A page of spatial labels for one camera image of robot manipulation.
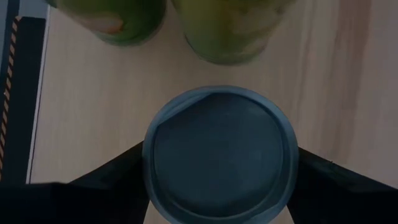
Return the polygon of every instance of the black fabric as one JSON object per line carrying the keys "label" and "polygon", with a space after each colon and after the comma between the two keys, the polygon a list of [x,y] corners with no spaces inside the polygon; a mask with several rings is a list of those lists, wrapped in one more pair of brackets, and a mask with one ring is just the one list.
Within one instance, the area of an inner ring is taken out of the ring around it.
{"label": "black fabric", "polygon": [[300,149],[294,223],[398,223],[398,191]]}
{"label": "black fabric", "polygon": [[15,185],[26,183],[30,144],[34,123],[37,87],[39,84],[45,19],[23,17],[17,24],[12,87],[9,89],[9,110],[5,134],[1,182]]}
{"label": "black fabric", "polygon": [[[4,93],[4,88],[6,86],[6,77],[7,77],[7,69],[8,69],[8,56],[10,54],[10,44],[11,44],[11,33],[12,33],[12,22],[16,16],[18,16],[19,12],[19,0],[2,0],[8,1],[7,4],[7,15],[4,30],[4,42],[2,44],[2,57],[1,57],[1,66],[0,66],[0,91]],[[4,101],[4,95],[0,94],[0,111],[3,111],[4,106],[2,102]]]}
{"label": "black fabric", "polygon": [[142,143],[69,184],[0,184],[0,223],[143,223],[141,151]]}

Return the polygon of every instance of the green liquid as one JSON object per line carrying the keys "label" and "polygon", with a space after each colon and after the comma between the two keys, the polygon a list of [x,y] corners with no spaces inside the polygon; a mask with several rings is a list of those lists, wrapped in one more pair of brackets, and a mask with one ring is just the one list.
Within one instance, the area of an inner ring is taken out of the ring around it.
{"label": "green liquid", "polygon": [[234,64],[261,53],[294,0],[172,0],[193,50],[213,63]]}

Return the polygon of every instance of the metal lid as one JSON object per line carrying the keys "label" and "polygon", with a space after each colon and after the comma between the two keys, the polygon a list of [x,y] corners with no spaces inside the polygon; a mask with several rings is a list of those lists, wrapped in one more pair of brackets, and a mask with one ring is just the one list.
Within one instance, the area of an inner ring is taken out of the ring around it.
{"label": "metal lid", "polygon": [[264,223],[293,191],[298,151],[283,113],[234,86],[188,91],[165,105],[144,141],[146,187],[172,223]]}

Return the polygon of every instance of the jar of pickles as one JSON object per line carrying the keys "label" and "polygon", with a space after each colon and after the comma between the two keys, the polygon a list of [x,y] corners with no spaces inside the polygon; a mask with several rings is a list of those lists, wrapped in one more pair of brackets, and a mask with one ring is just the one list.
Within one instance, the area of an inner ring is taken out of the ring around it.
{"label": "jar of pickles", "polygon": [[138,44],[154,33],[165,0],[46,0],[100,39],[116,45]]}
{"label": "jar of pickles", "polygon": [[294,0],[172,0],[199,57],[235,64],[261,53]]}

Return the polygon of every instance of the wooden table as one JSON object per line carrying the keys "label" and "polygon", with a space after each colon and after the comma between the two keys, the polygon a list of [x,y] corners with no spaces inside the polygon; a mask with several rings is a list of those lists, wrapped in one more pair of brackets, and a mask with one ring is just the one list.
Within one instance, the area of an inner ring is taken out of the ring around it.
{"label": "wooden table", "polygon": [[[124,48],[51,9],[28,180],[71,181],[143,140],[171,98],[229,84],[277,104],[301,147],[398,187],[397,10],[396,0],[298,0],[260,57],[224,67],[193,53],[171,4],[155,37]],[[146,223],[162,222],[150,207]]]}

